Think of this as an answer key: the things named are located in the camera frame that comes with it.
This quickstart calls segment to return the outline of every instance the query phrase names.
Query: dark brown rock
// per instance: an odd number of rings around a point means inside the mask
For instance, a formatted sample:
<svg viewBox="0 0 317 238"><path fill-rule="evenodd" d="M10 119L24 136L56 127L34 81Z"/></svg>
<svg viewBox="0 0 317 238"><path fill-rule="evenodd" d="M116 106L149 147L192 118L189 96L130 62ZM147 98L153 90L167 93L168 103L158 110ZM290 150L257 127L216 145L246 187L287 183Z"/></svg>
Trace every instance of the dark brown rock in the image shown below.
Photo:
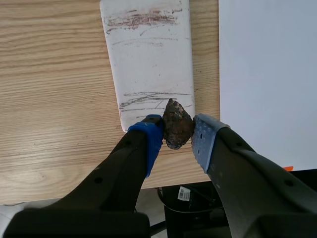
<svg viewBox="0 0 317 238"><path fill-rule="evenodd" d="M164 139L169 148L177 150L194 133L194 122L181 104L169 99L163 114Z"/></svg>

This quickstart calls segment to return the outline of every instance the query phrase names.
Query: orange object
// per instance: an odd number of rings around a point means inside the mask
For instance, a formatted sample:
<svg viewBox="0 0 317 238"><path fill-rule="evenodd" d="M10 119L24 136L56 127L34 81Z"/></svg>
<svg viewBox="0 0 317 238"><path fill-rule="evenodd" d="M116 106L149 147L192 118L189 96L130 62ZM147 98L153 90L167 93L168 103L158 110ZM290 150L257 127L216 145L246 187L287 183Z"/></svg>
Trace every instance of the orange object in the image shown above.
<svg viewBox="0 0 317 238"><path fill-rule="evenodd" d="M291 172L291 171L293 171L294 166L284 167L284 169L285 169L286 171L288 171L288 172Z"/></svg>

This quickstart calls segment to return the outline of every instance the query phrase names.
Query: white sheet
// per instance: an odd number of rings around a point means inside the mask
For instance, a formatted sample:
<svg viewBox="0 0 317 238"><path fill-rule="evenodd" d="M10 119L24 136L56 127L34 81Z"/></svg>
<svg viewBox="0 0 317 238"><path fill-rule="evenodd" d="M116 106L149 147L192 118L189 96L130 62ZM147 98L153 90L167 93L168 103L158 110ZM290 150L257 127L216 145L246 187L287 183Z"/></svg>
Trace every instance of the white sheet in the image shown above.
<svg viewBox="0 0 317 238"><path fill-rule="evenodd" d="M256 152L317 168L317 1L219 1L220 114Z"/></svg>

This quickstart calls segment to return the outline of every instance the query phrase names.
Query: floor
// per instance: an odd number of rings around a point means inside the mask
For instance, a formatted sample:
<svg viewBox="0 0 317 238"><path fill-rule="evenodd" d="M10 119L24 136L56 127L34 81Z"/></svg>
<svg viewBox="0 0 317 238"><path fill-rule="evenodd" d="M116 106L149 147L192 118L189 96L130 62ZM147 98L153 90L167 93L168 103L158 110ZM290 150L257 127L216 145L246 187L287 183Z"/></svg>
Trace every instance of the floor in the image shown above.
<svg viewBox="0 0 317 238"><path fill-rule="evenodd" d="M48 206L57 199L26 202L21 204L2 205L0 206L0 238L5 231L5 228L9 224L12 217L24 208L41 208ZM140 213L148 215L150 224L155 225L165 220L164 207L158 198L157 191L155 189L143 189L140 191L138 201L136 204L136 210ZM166 238L166 230L158 233L153 238Z"/></svg>

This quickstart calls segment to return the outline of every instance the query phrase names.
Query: blue gripper pad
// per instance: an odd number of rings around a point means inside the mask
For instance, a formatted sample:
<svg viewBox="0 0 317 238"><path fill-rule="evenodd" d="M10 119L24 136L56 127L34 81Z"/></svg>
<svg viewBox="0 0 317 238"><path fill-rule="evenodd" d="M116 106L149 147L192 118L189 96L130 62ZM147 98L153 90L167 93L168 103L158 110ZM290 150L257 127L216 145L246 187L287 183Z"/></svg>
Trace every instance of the blue gripper pad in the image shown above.
<svg viewBox="0 0 317 238"><path fill-rule="evenodd" d="M198 164L207 173L216 134L221 128L229 126L205 114L195 116L195 123L192 149Z"/></svg>

